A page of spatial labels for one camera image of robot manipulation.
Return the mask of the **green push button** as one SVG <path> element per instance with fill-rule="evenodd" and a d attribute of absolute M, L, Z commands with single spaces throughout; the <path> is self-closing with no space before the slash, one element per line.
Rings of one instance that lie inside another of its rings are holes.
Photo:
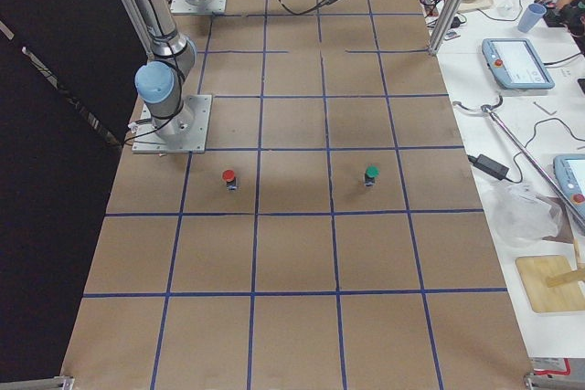
<path fill-rule="evenodd" d="M 368 166 L 364 172 L 364 185 L 366 187 L 371 187 L 375 185 L 378 176 L 379 176 L 378 167 L 375 165 Z"/>

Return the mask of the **red push button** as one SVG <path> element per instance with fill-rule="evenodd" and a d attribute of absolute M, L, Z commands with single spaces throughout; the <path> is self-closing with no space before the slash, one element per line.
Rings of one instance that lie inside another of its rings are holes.
<path fill-rule="evenodd" d="M 234 170 L 227 169 L 222 173 L 222 180 L 229 191 L 238 189 L 238 177 Z"/>

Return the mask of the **wooden board stand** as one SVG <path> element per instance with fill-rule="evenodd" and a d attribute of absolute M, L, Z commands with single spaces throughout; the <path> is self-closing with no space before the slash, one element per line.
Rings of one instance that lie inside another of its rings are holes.
<path fill-rule="evenodd" d="M 580 244 L 573 241 L 576 268 L 560 255 L 530 256 L 516 259 L 516 268 L 531 309 L 535 313 L 584 310 L 584 261 Z"/>

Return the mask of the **left teach pendant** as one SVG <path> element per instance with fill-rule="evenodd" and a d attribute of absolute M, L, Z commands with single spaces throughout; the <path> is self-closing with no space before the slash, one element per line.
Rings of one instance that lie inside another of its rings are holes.
<path fill-rule="evenodd" d="M 486 65 L 507 90 L 552 90 L 555 82 L 527 38 L 486 38 L 481 45 Z"/>

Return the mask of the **teach pendant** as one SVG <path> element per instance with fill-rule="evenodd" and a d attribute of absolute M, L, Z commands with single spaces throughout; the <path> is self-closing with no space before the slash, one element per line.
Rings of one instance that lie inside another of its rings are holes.
<path fill-rule="evenodd" d="M 553 168 L 560 190 L 569 200 L 574 216 L 584 222 L 584 155 L 557 155 Z"/>
<path fill-rule="evenodd" d="M 507 90 L 552 90 L 555 82 L 527 38 L 486 38 L 481 45 L 486 65 Z"/>

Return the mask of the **metal cane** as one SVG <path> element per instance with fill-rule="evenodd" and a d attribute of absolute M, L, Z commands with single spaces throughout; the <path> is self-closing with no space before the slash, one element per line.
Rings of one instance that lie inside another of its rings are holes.
<path fill-rule="evenodd" d="M 501 94 L 498 95 L 496 103 L 482 104 L 479 108 L 469 108 L 463 105 L 460 101 L 454 101 L 452 105 L 459 107 L 464 111 L 470 113 L 484 113 L 487 115 L 492 122 L 494 122 L 507 136 L 507 138 L 516 146 L 521 154 L 529 161 L 532 167 L 537 171 L 540 177 L 547 182 L 548 186 L 552 189 L 554 194 L 561 200 L 562 204 L 566 207 L 566 210 L 572 214 L 575 221 L 580 224 L 580 227 L 584 227 L 584 215 L 579 209 L 573 204 L 571 199 L 565 195 L 561 187 L 556 181 L 548 175 L 547 171 L 538 163 L 537 159 L 533 154 L 526 148 L 526 146 L 513 134 L 513 132 L 505 125 L 504 121 L 496 113 L 496 109 L 504 103 L 504 99 Z"/>

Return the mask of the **blue plastic cup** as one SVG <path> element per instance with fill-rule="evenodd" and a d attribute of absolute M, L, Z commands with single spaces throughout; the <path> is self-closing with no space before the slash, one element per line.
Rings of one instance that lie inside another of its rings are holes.
<path fill-rule="evenodd" d="M 547 8 L 545 6 L 539 3 L 530 4 L 518 21 L 517 30 L 522 33 L 529 32 L 546 12 Z"/>

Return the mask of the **black power adapter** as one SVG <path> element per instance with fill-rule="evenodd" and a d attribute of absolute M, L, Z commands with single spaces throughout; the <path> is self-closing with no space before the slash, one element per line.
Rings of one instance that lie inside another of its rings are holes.
<path fill-rule="evenodd" d="M 473 160 L 473 166 L 497 180 L 505 179 L 509 171 L 505 165 L 483 154 L 479 154 Z"/>

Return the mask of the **clear plastic bag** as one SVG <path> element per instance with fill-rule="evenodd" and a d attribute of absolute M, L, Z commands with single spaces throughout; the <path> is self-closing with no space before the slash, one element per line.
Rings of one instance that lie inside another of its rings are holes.
<path fill-rule="evenodd" d="M 563 211 L 558 201 L 538 194 L 531 184 L 496 184 L 486 200 L 489 224 L 510 246 L 525 247 L 561 232 Z"/>

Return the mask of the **right teach pendant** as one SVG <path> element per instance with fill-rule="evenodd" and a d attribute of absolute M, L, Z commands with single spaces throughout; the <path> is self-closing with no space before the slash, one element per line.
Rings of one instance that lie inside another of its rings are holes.
<path fill-rule="evenodd" d="M 553 168 L 560 190 L 569 200 L 574 216 L 584 222 L 584 155 L 557 155 Z"/>

